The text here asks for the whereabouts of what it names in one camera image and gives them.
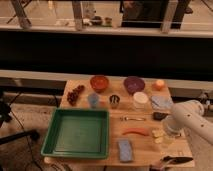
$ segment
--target purple bowl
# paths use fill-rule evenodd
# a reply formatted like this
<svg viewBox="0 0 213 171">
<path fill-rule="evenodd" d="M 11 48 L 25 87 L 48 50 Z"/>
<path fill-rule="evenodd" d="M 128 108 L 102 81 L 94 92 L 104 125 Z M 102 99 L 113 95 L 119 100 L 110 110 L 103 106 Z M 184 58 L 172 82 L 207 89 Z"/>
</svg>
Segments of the purple bowl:
<svg viewBox="0 0 213 171">
<path fill-rule="evenodd" d="M 135 92 L 144 90 L 145 82 L 139 77 L 129 76 L 124 80 L 124 87 L 129 94 L 133 95 Z"/>
</svg>

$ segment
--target black wall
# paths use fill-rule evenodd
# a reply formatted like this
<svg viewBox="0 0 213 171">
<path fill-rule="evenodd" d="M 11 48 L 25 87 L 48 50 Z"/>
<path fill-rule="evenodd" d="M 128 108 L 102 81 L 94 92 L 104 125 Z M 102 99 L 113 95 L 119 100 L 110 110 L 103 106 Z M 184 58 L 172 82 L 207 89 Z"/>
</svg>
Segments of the black wall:
<svg viewBox="0 0 213 171">
<path fill-rule="evenodd" d="M 0 69 L 213 81 L 213 39 L 0 31 Z"/>
</svg>

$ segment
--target small jar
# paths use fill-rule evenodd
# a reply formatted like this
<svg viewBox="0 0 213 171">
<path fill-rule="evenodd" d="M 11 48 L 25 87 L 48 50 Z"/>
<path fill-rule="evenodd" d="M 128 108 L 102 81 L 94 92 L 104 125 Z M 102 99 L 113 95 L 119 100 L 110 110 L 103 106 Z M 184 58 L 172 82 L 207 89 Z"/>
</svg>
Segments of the small jar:
<svg viewBox="0 0 213 171">
<path fill-rule="evenodd" d="M 118 95 L 113 94 L 109 97 L 109 103 L 112 109 L 116 109 L 119 105 L 119 102 L 120 97 Z"/>
<path fill-rule="evenodd" d="M 144 109 L 149 98 L 143 92 L 136 92 L 133 95 L 133 105 L 136 109 Z"/>
</svg>

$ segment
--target cup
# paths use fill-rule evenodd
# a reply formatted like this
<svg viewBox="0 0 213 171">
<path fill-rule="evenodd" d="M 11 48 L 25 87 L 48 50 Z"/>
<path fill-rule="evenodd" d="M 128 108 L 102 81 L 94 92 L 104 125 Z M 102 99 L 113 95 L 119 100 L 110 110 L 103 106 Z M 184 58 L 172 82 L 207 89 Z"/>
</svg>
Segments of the cup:
<svg viewBox="0 0 213 171">
<path fill-rule="evenodd" d="M 119 102 L 120 102 L 120 97 L 113 94 L 109 97 L 109 103 L 110 103 L 110 106 L 112 109 L 115 109 L 118 107 L 119 105 Z"/>
<path fill-rule="evenodd" d="M 133 95 L 133 105 L 136 109 L 144 109 L 149 98 L 143 92 L 136 92 Z"/>
<path fill-rule="evenodd" d="M 97 108 L 99 105 L 99 96 L 96 93 L 88 95 L 87 100 L 91 108 Z"/>
</svg>

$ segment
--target blue cup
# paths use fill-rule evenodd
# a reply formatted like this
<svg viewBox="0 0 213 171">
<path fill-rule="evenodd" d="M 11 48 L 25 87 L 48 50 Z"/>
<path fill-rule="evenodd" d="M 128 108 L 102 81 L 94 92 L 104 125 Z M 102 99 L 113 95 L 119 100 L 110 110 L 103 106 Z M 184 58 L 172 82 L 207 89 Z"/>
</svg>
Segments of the blue cup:
<svg viewBox="0 0 213 171">
<path fill-rule="evenodd" d="M 91 108 L 97 108 L 99 105 L 99 96 L 96 93 L 88 95 L 87 100 Z"/>
</svg>

